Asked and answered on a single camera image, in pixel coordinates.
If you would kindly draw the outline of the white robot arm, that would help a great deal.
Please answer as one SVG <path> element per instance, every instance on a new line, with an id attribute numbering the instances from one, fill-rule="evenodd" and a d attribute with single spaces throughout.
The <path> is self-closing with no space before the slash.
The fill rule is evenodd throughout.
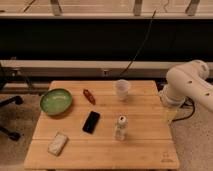
<path id="1" fill-rule="evenodd" d="M 164 106 L 180 107 L 187 97 L 213 112 L 213 85 L 206 79 L 210 73 L 202 60 L 176 65 L 166 74 L 167 84 L 159 92 Z"/>

